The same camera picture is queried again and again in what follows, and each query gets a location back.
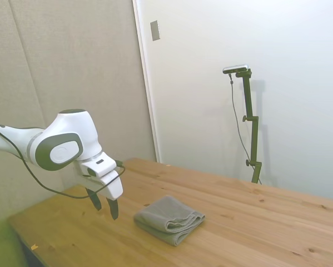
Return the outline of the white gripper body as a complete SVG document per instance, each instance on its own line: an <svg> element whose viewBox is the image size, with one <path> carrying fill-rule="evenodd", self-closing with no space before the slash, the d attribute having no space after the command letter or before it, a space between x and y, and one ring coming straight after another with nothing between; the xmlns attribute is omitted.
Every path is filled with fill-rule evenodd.
<svg viewBox="0 0 333 267"><path fill-rule="evenodd" d="M77 182L106 198L118 199L123 193L116 162L109 160L93 160L90 162L75 161Z"/></svg>

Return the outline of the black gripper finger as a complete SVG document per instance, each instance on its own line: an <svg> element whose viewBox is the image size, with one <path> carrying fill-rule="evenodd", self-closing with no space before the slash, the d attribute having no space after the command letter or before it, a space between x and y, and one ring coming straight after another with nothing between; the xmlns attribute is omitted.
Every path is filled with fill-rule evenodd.
<svg viewBox="0 0 333 267"><path fill-rule="evenodd" d="M113 220L117 220L119 216L118 200L111 200L107 198L108 205L110 207L110 213Z"/></svg>
<svg viewBox="0 0 333 267"><path fill-rule="evenodd" d="M92 191L88 188L86 188L86 192L87 192L88 197L91 200L93 206L95 207L95 209L97 211L101 210L102 209L102 204L100 202L100 199L99 199L98 195L94 191Z"/></svg>

